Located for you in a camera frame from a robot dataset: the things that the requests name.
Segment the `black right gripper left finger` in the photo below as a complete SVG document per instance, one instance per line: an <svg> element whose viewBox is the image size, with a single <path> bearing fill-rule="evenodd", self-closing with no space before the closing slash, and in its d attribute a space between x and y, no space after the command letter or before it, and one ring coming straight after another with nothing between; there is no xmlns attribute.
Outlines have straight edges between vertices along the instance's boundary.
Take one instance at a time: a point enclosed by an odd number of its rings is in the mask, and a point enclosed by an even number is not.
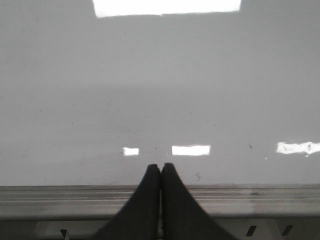
<svg viewBox="0 0 320 240"><path fill-rule="evenodd" d="M156 240L160 188L160 170L156 164L150 164L127 203L92 238L94 240Z"/></svg>

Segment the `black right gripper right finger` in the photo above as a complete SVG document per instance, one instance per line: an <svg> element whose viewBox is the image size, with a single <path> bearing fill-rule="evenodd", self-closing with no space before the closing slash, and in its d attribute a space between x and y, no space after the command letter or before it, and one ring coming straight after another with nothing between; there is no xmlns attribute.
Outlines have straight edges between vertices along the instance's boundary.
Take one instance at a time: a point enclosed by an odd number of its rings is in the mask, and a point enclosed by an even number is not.
<svg viewBox="0 0 320 240"><path fill-rule="evenodd" d="M165 240L236 239L200 207L172 163L165 163L161 171L161 204Z"/></svg>

